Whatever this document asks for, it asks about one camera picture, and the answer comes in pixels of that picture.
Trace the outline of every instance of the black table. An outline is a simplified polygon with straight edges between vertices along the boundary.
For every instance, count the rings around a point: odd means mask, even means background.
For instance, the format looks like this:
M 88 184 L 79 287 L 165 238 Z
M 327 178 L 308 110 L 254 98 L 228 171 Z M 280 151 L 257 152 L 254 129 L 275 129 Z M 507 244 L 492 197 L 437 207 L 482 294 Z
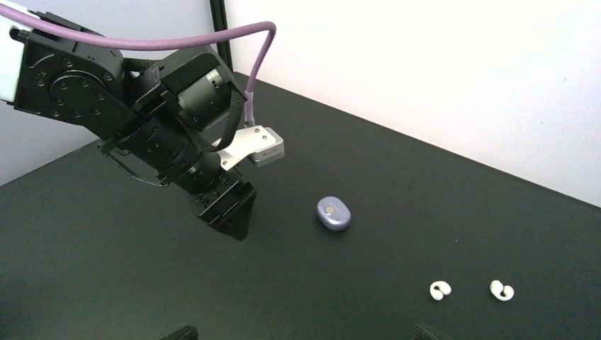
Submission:
M 259 83 L 286 157 L 242 166 L 248 238 L 205 227 L 89 145 L 0 188 L 2 339 L 601 337 L 601 210 Z M 343 233 L 317 201 L 344 200 Z M 494 279 L 515 297 L 496 300 Z M 429 285 L 453 293 L 440 302 Z

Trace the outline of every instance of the black metal frame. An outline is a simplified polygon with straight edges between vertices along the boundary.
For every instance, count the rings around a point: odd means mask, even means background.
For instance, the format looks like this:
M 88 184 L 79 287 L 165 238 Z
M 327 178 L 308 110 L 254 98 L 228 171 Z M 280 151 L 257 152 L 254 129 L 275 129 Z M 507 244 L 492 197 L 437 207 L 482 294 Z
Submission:
M 213 18 L 213 29 L 215 32 L 219 30 L 228 29 L 228 17 L 225 15 L 225 0 L 209 0 L 210 3 L 210 14 Z M 232 50 L 230 48 L 230 42 L 219 42 L 217 44 L 217 53 L 219 57 L 223 59 L 225 64 L 234 70 L 232 64 Z

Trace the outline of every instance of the white earbud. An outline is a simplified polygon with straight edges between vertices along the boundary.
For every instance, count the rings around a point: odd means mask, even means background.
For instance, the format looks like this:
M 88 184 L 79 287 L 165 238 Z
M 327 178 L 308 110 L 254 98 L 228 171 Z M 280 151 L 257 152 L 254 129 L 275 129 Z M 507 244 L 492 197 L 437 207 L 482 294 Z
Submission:
M 436 281 L 430 285 L 430 296 L 436 301 L 442 300 L 445 295 L 451 294 L 451 286 L 444 281 Z
M 490 283 L 490 292 L 495 296 L 495 298 L 501 301 L 511 300 L 514 294 L 513 288 L 510 285 L 504 286 L 499 280 L 494 280 Z

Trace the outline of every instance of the purple cable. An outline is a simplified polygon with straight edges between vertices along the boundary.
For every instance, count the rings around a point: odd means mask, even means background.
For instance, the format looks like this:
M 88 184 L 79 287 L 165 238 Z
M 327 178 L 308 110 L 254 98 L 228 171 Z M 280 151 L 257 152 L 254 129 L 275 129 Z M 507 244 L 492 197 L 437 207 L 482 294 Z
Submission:
M 253 94 L 254 84 L 257 80 L 257 73 L 271 43 L 274 41 L 276 35 L 276 25 L 271 21 L 264 21 L 261 23 L 253 23 L 251 25 L 245 25 L 237 28 L 231 28 L 229 30 L 220 30 L 219 32 L 197 35 L 189 38 L 177 38 L 177 39 L 166 39 L 166 40 L 131 40 L 131 39 L 118 39 L 118 38 L 106 38 L 88 33 L 77 32 L 70 30 L 62 26 L 54 25 L 46 21 L 42 21 L 38 18 L 34 18 L 25 13 L 12 9 L 7 5 L 0 4 L 0 16 L 4 16 L 13 21 L 22 23 L 25 26 L 35 28 L 46 33 L 56 35 L 64 39 L 77 41 L 78 43 L 84 43 L 87 45 L 115 48 L 119 50 L 129 51 L 168 51 L 168 50 L 179 50 L 181 48 L 203 46 L 214 43 L 221 43 L 224 41 L 241 38 L 246 35 L 255 34 L 262 31 L 269 31 L 265 42 L 261 47 L 261 51 L 254 61 L 252 70 L 250 72 L 248 83 L 246 86 L 246 94 L 248 95 L 248 101 L 245 103 L 245 121 L 246 126 L 254 126 L 254 113 L 253 113 Z

